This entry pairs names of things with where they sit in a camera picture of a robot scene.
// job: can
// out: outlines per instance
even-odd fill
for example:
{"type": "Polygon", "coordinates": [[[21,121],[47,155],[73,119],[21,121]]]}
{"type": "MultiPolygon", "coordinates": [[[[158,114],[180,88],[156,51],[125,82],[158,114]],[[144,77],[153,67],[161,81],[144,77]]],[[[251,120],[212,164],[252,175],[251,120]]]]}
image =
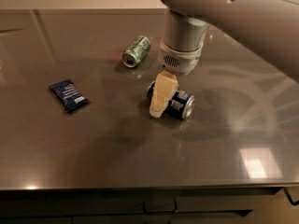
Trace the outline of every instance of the can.
{"type": "MultiPolygon", "coordinates": [[[[148,88],[148,99],[151,101],[155,81],[152,81],[148,88]]],[[[195,105],[194,95],[186,91],[177,90],[171,100],[168,102],[166,112],[178,119],[186,119],[190,116],[195,105]]]]}
{"type": "Polygon", "coordinates": [[[121,59],[125,66],[134,68],[142,62],[149,50],[150,40],[146,36],[140,35],[122,53],[121,59]]]}

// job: metal countertop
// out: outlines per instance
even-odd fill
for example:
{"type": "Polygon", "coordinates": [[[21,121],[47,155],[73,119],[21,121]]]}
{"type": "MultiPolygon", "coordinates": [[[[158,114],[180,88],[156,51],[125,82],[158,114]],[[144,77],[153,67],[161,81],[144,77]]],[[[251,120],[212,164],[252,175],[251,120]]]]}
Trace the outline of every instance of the metal countertop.
{"type": "Polygon", "coordinates": [[[182,90],[189,119],[153,119],[147,88],[162,10],[0,11],[0,190],[299,183],[299,85],[211,27],[182,90]],[[138,35],[152,48],[121,63],[138,35]],[[48,86],[71,78],[91,103],[69,115],[48,86]]]}

